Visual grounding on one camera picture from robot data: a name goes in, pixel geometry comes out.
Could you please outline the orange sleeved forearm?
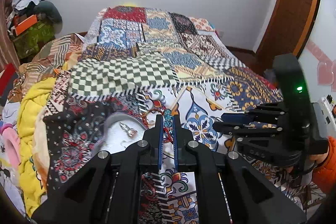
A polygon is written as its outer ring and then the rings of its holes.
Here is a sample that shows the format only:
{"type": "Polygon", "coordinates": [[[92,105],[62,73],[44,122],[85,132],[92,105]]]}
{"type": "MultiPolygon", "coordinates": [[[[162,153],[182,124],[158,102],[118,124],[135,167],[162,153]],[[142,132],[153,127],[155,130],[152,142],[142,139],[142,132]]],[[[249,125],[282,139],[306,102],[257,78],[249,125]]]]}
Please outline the orange sleeved forearm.
{"type": "Polygon", "coordinates": [[[335,185],[335,138],[329,136],[329,148],[327,153],[310,155],[309,159],[316,163],[313,169],[312,181],[325,194],[329,194],[335,185]]]}

